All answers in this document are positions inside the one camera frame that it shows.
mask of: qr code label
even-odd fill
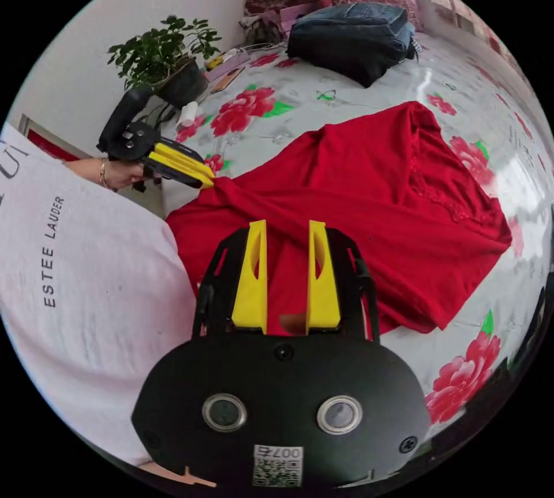
[[[292,488],[302,485],[304,449],[299,446],[254,447],[254,486]]]

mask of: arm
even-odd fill
[[[102,164],[104,164],[105,184],[102,181]],[[64,165],[79,177],[112,190],[120,190],[144,179],[144,168],[140,163],[112,162],[102,158],[89,158],[75,162],[64,162]]]

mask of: bracelet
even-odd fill
[[[113,188],[111,188],[108,183],[106,182],[106,163],[107,163],[107,159],[104,158],[102,160],[102,166],[100,167],[100,184],[104,187],[104,188],[107,188],[108,190],[114,190]]]

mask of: green plant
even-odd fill
[[[150,29],[108,50],[111,54],[108,65],[115,63],[119,67],[119,77],[125,78],[125,90],[139,85],[159,88],[190,61],[190,54],[202,54],[209,59],[220,51],[212,43],[221,37],[208,26],[207,19],[194,19],[188,24],[181,17],[170,15],[161,23],[166,26]]]

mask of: black plant pot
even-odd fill
[[[156,95],[173,107],[183,108],[196,100],[207,86],[207,79],[192,58],[167,79]]]

